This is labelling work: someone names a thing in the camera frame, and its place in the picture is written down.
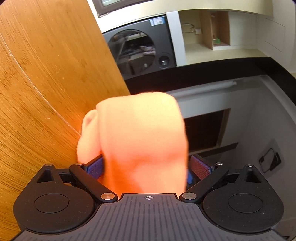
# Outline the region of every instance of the white pipe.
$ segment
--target white pipe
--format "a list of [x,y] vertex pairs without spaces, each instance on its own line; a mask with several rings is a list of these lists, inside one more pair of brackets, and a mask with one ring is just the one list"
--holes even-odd
[[196,87],[192,88],[184,88],[183,90],[176,90],[176,91],[169,91],[167,94],[175,97],[175,98],[180,98],[184,96],[189,96],[189,95],[195,95],[195,94],[200,94],[200,93],[205,93],[205,92],[210,92],[210,91],[217,91],[217,90],[222,90],[229,88],[231,86],[236,85],[236,81],[227,81],[227,82],[222,82],[222,83],[211,83],[211,84],[203,84],[203,85],[197,85]]

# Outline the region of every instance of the round glass door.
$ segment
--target round glass door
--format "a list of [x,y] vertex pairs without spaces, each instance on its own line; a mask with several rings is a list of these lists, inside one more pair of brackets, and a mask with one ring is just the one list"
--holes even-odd
[[122,74],[139,74],[155,61],[154,43],[141,31],[121,31],[110,39],[108,45]]

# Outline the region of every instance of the wooden panel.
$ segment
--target wooden panel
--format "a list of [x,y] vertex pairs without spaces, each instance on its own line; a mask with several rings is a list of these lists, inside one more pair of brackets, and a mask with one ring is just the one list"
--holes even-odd
[[229,16],[227,11],[218,11],[218,28],[219,39],[228,45],[230,45],[230,30],[229,30]]
[[86,0],[6,0],[0,18],[16,61],[75,130],[98,102],[129,94]]
[[64,122],[10,56],[0,38],[0,240],[19,231],[12,206],[45,164],[76,161],[79,134]]
[[213,36],[230,45],[229,16],[227,11],[211,11]]
[[211,23],[211,14],[208,9],[200,10],[200,23],[202,27],[203,43],[210,49],[213,49],[213,30]]

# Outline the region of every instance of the wall outlet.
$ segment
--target wall outlet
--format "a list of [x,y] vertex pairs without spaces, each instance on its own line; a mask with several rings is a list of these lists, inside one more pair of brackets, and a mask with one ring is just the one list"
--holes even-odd
[[272,139],[258,157],[261,172],[265,178],[277,172],[283,165],[284,159],[275,139]]
[[195,34],[201,34],[202,33],[202,29],[201,28],[196,28],[195,29]]

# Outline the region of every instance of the black circular pad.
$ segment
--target black circular pad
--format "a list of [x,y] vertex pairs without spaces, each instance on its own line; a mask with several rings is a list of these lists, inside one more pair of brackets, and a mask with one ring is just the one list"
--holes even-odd
[[263,207],[263,202],[259,197],[248,193],[231,196],[228,204],[232,209],[240,213],[254,213]]
[[55,185],[53,182],[37,184],[41,187],[29,186],[14,203],[13,212],[21,230],[46,234],[65,232],[82,225],[93,214],[94,201],[86,191],[61,181]]
[[57,213],[69,205],[69,199],[61,194],[46,194],[36,199],[35,208],[43,213]]
[[244,234],[265,232],[281,220],[284,212],[280,198],[268,185],[244,181],[227,184],[204,198],[203,209],[216,225],[226,230]]

